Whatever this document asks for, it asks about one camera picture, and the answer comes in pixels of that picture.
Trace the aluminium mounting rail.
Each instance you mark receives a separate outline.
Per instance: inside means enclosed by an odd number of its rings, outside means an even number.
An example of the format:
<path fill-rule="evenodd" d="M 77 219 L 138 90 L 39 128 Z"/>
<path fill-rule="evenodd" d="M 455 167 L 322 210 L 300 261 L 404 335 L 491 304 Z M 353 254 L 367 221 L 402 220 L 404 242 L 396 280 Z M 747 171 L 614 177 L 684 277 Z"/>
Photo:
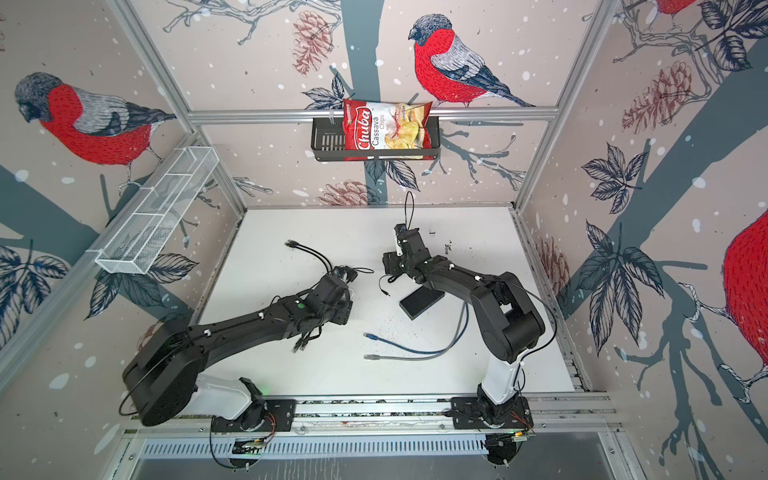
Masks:
<path fill-rule="evenodd" d="M 505 415 L 506 422 L 480 418 L 473 397 L 456 394 L 268 396 L 264 419 L 248 430 L 235 420 L 216 419 L 199 407 L 156 427 L 143 427 L 136 417 L 128 429 L 151 434 L 208 433 L 294 436 L 403 435 L 442 433 L 502 433 L 527 436 L 544 433 L 622 432 L 624 426 L 605 393 L 526 393 L 526 407 Z"/>

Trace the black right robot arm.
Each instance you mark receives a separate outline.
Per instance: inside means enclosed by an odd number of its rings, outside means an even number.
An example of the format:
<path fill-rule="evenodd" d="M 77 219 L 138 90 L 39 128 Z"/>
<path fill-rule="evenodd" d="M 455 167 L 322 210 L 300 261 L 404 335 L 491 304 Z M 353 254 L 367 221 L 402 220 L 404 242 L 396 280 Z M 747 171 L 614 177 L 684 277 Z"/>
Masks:
<path fill-rule="evenodd" d="M 383 255 L 385 273 L 406 276 L 418 289 L 400 300 L 414 319 L 448 294 L 464 303 L 491 354 L 485 376 L 474 397 L 454 397 L 445 415 L 457 430 L 533 430 L 527 399 L 518 383 L 526 356 L 538 351 L 546 322 L 534 306 L 536 296 L 511 272 L 483 274 L 457 265 L 445 256 L 430 254 L 417 228 L 394 227 L 397 249 Z"/>

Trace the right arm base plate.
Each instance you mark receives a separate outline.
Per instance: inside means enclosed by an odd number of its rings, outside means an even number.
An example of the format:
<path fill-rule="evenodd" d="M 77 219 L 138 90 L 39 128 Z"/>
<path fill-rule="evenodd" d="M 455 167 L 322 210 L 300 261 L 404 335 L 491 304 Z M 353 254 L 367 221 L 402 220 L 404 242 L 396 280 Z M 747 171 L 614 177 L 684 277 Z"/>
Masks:
<path fill-rule="evenodd" d="M 507 429 L 529 431 L 534 422 L 528 400 L 516 395 L 496 405 L 485 397 L 453 397 L 443 415 L 456 430 Z"/>

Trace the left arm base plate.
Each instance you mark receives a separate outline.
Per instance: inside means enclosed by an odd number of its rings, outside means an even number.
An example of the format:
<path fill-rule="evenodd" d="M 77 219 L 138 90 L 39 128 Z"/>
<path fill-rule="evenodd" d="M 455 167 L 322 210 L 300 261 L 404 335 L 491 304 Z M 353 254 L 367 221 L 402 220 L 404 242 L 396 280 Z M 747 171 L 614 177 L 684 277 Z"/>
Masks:
<path fill-rule="evenodd" d="M 289 432 L 295 416 L 297 401 L 294 399 L 266 398 L 253 402 L 237 418 L 228 420 L 214 416 L 212 433 L 280 433 Z"/>

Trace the red cassava chips bag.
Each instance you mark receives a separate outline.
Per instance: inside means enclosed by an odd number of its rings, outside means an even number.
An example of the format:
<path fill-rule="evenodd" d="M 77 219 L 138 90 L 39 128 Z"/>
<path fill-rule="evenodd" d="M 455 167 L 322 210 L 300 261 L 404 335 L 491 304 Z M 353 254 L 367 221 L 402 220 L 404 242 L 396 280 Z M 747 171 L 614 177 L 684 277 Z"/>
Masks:
<path fill-rule="evenodd" d="M 406 159 L 433 159 L 439 150 L 428 129 L 432 103 L 381 103 L 345 99 L 343 134 L 345 161 L 374 159 L 370 153 L 407 150 Z"/>

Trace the black power adapter with cable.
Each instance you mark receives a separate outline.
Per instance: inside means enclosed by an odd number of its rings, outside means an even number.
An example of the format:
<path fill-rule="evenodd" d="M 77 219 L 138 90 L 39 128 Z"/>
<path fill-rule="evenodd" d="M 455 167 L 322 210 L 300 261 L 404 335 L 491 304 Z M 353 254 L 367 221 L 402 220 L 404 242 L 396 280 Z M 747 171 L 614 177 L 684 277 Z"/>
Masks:
<path fill-rule="evenodd" d="M 331 272 L 342 281 L 352 283 L 360 274 L 374 274 L 375 271 L 368 267 L 351 267 L 346 265 L 337 265 Z"/>

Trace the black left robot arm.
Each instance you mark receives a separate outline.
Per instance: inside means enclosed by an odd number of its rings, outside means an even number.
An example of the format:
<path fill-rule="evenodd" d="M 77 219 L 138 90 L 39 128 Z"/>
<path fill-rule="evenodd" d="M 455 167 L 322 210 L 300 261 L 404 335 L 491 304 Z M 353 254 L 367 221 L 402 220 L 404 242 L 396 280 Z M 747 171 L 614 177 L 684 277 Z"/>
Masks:
<path fill-rule="evenodd" d="M 296 338 L 297 352 L 319 338 L 325 324 L 345 325 L 353 305 L 348 284 L 357 276 L 337 267 L 312 287 L 249 314 L 195 326 L 183 320 L 164 323 L 122 374 L 134 414 L 147 427 L 160 425 L 201 391 L 198 378 L 208 367 L 273 341 Z"/>

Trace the black wall basket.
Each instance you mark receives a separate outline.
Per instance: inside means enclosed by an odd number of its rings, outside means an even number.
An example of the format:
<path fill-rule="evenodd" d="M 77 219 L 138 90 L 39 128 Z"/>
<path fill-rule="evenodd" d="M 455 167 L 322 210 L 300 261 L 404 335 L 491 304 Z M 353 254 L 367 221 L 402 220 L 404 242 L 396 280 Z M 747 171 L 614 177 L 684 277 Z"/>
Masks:
<path fill-rule="evenodd" d="M 436 160 L 441 153 L 441 136 L 439 119 L 430 118 L 427 121 L 427 132 L 431 140 L 431 148 L 406 150 L 346 150 L 346 142 L 340 119 L 331 121 L 329 118 L 315 117 L 312 124 L 311 149 L 319 162 L 335 161 L 425 161 Z"/>

